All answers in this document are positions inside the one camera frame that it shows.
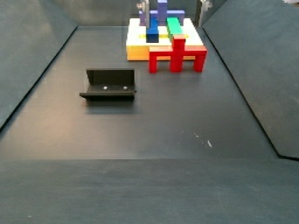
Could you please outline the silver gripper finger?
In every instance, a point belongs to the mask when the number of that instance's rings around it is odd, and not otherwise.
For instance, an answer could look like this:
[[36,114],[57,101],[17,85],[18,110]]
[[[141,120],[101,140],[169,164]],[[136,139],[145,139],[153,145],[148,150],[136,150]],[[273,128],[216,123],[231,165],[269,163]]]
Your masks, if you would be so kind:
[[204,14],[212,7],[212,2],[211,2],[211,0],[199,0],[199,3],[200,3],[199,26],[201,26]]
[[144,16],[149,17],[149,0],[140,0],[136,4],[136,8],[144,13]]

